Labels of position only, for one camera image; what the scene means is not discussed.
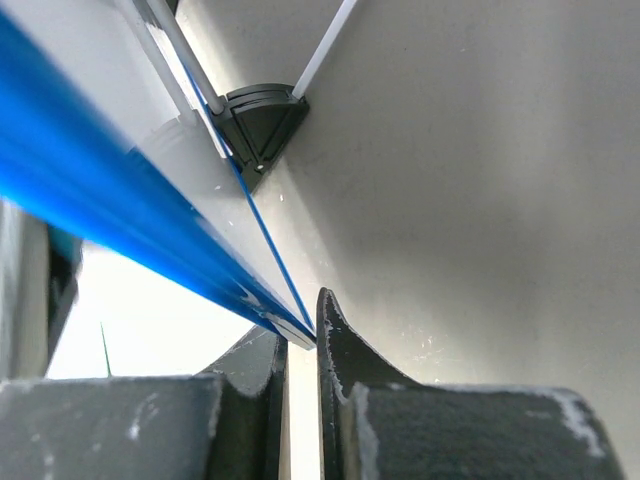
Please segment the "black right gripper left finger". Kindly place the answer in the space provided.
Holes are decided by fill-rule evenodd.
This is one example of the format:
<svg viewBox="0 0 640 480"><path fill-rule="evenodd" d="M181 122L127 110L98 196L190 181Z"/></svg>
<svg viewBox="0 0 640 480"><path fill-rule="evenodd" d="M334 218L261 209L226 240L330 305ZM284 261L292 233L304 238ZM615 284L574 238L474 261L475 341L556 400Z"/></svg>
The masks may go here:
<svg viewBox="0 0 640 480"><path fill-rule="evenodd" d="M201 371L222 378L208 479L277 479L288 342L258 326Z"/></svg>

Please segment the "blue-framed whiteboard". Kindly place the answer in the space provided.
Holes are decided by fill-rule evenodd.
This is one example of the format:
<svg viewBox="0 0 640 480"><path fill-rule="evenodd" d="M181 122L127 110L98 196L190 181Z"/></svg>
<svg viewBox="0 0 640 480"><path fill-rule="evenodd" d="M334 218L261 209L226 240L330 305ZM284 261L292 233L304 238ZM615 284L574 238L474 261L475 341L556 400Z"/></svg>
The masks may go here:
<svg viewBox="0 0 640 480"><path fill-rule="evenodd" d="M193 71L145 1L1 5L1 192L80 255L53 379L193 373L315 329Z"/></svg>

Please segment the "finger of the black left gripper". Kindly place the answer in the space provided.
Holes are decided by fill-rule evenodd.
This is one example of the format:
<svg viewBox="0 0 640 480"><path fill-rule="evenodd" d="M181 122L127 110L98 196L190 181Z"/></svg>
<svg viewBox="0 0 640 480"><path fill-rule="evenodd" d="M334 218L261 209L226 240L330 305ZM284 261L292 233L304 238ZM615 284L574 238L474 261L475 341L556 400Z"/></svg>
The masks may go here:
<svg viewBox="0 0 640 480"><path fill-rule="evenodd" d="M1 201L1 378L45 375L78 293L82 240Z"/></svg>

